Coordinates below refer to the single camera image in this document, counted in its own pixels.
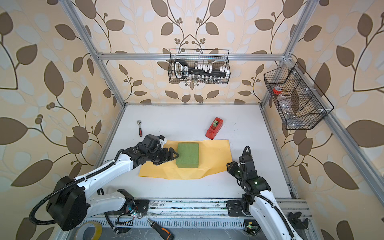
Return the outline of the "green gift box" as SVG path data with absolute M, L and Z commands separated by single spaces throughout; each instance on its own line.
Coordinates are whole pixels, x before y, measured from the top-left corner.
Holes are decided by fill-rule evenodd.
M 176 159 L 178 168 L 198 168 L 199 167 L 199 143 L 178 143 Z

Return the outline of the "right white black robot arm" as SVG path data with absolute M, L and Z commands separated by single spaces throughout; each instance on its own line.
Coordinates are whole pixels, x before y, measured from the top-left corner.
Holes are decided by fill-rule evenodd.
M 242 212 L 252 216 L 268 240 L 301 240 L 282 212 L 268 182 L 255 168 L 251 148 L 246 146 L 238 162 L 227 164 L 228 173 L 244 191 Z

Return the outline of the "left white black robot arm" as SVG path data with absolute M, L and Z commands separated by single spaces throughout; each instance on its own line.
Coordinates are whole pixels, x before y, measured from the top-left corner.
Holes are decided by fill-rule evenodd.
M 119 150 L 114 159 L 93 171 L 75 178 L 61 178 L 53 192 L 33 207 L 30 222 L 40 226 L 57 224 L 63 231 L 69 231 L 95 215 L 136 213 L 134 197 L 126 190 L 106 194 L 102 188 L 146 162 L 158 166 L 177 159 L 179 154 L 173 148 L 166 148 L 166 142 L 162 135 L 147 135 L 135 146 Z

